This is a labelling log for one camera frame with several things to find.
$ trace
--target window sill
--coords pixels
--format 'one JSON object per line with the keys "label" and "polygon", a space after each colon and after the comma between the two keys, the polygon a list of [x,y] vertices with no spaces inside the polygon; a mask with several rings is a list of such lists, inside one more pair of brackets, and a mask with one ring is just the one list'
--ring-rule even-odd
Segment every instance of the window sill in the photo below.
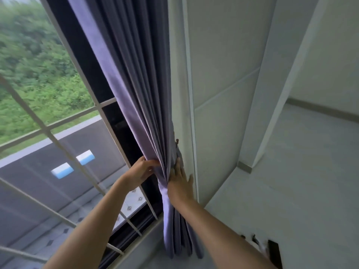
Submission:
{"label": "window sill", "polygon": [[163,214],[153,222],[108,269],[139,268],[156,251],[159,242],[163,239]]}

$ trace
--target purple curtain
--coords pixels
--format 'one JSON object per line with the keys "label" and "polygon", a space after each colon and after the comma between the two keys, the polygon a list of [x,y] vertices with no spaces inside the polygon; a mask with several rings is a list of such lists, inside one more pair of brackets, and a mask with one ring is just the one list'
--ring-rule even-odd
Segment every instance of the purple curtain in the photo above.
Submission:
{"label": "purple curtain", "polygon": [[169,171],[181,153],[174,140],[167,0],[68,0],[162,193],[164,244],[203,258],[191,226],[169,202]]}

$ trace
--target floor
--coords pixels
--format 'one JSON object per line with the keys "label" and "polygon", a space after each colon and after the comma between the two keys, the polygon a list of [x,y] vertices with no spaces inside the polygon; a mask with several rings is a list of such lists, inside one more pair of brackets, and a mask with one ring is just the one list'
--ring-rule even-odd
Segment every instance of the floor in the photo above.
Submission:
{"label": "floor", "polygon": [[[100,202],[102,199],[102,194],[97,194],[91,199],[90,202],[83,205],[77,211],[69,215],[67,218],[74,223],[81,222],[87,214]],[[133,213],[139,209],[146,200],[139,188],[136,188],[132,192],[129,192],[125,198],[121,211],[126,217],[131,217]],[[114,225],[114,229],[124,222],[124,219],[121,215],[117,218],[117,221]],[[66,240],[69,234],[72,232],[73,228],[61,223],[51,229],[48,233],[42,235],[36,241],[32,242],[28,247],[22,251],[30,253],[32,255],[37,255],[42,258],[50,258],[59,246]],[[32,262],[29,260],[21,258],[13,258],[11,261],[7,262],[3,266],[0,265],[1,269],[40,269],[43,264],[38,262]]]}
{"label": "floor", "polygon": [[[279,243],[284,268],[357,268],[359,125],[285,105],[252,174],[236,168],[206,209],[237,233]],[[206,253],[143,268],[215,268]]]}

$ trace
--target hand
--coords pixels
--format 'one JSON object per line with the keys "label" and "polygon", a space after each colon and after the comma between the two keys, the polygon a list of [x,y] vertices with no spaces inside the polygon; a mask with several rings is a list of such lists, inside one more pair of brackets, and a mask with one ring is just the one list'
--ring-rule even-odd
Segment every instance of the hand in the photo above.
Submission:
{"label": "hand", "polygon": [[178,208],[189,202],[195,200],[193,196],[193,175],[187,181],[185,170],[181,168],[181,159],[177,158],[176,165],[171,169],[169,174],[169,182],[167,193],[171,204],[178,210]]}
{"label": "hand", "polygon": [[153,167],[158,166],[161,166],[158,160],[146,160],[145,156],[142,156],[119,180],[124,183],[127,191],[130,192],[140,186],[153,174]]}

